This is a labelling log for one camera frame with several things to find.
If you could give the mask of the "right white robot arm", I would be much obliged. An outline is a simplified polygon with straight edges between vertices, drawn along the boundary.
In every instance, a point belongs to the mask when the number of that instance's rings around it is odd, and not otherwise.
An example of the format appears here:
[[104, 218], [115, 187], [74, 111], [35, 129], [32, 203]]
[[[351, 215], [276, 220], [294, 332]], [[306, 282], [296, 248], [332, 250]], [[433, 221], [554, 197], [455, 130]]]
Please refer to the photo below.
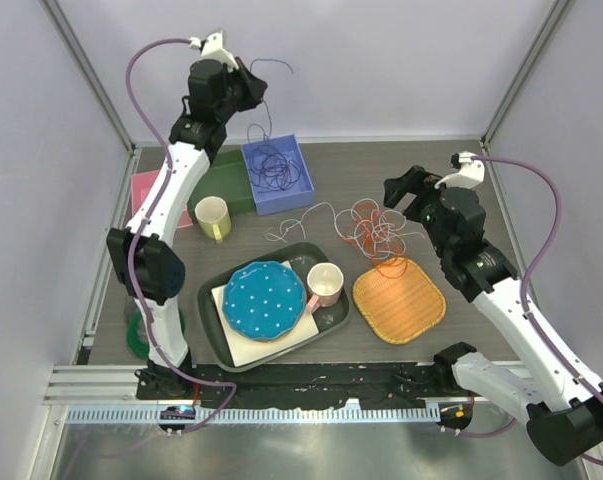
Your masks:
[[435, 355], [446, 395], [477, 393], [522, 424], [548, 461], [563, 466], [603, 442], [603, 380], [552, 329], [512, 263], [484, 237], [486, 212], [469, 168], [441, 177], [415, 165], [384, 182], [383, 204], [413, 195], [404, 217], [423, 226], [446, 280], [499, 330], [530, 374], [523, 379], [465, 342]]

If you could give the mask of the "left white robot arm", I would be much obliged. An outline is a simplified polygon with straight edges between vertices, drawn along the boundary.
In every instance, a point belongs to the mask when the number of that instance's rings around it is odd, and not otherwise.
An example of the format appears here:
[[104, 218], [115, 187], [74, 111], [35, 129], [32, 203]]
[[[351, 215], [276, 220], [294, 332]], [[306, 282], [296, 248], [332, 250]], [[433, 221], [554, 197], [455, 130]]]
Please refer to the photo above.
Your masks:
[[165, 159], [155, 183], [127, 225], [107, 235], [117, 279], [145, 323], [146, 370], [160, 376], [160, 388], [174, 399], [186, 397], [195, 380], [177, 300], [185, 282], [185, 265], [172, 248], [177, 224], [226, 139], [228, 121], [260, 105], [266, 89], [238, 57], [195, 61], [182, 112], [162, 141]]

